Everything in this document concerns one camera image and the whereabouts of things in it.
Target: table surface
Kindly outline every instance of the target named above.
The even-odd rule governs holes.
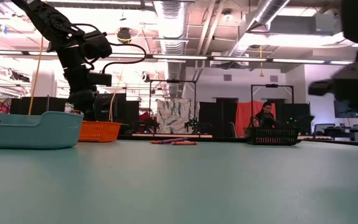
[[[358,223],[358,147],[0,149],[0,223]]]

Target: wall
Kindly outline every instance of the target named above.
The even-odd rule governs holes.
[[[294,86],[294,102],[306,103],[305,66],[300,65],[285,74],[287,85]]]
[[[311,96],[307,94],[307,87],[311,82],[316,80],[323,80],[330,78],[335,72],[340,70],[342,66],[334,65],[302,65],[305,68],[305,93],[306,101],[310,102],[311,114],[315,116],[315,119],[312,123],[312,128],[314,124],[321,123],[335,123],[339,126],[339,123],[345,123],[347,126],[353,126],[358,124],[358,118],[335,118],[334,112],[334,95],[327,94],[325,96]]]
[[[191,80],[194,74],[193,67],[186,68],[186,79]],[[286,85],[285,74],[279,69],[262,70],[264,77],[260,76],[260,69],[249,71],[248,69],[223,70],[219,68],[204,68],[197,83],[197,99],[200,102],[215,102],[216,98],[238,98],[240,102],[251,100],[250,86],[255,84],[267,84],[271,75],[278,76],[279,85]],[[231,82],[223,81],[223,75],[232,75]],[[194,98],[194,93],[186,88],[185,98]],[[263,98],[281,98],[291,102],[291,96],[282,88],[262,87],[255,95],[254,100]]]

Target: plastic basket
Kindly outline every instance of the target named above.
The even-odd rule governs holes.
[[[78,142],[81,115],[49,111],[42,115],[0,114],[0,149],[63,149]]]
[[[117,140],[120,123],[83,121],[80,142],[112,142]]]
[[[247,143],[255,145],[293,146],[299,142],[299,129],[295,128],[247,128]]]

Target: black basket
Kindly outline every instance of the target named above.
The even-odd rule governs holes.
[[[268,146],[293,146],[298,143],[296,128],[247,128],[247,143]]]

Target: woman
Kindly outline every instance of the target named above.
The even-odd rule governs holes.
[[[271,113],[272,104],[265,102],[262,105],[262,109],[255,117],[259,120],[260,128],[272,128],[277,127],[277,122],[274,120],[274,115]]]

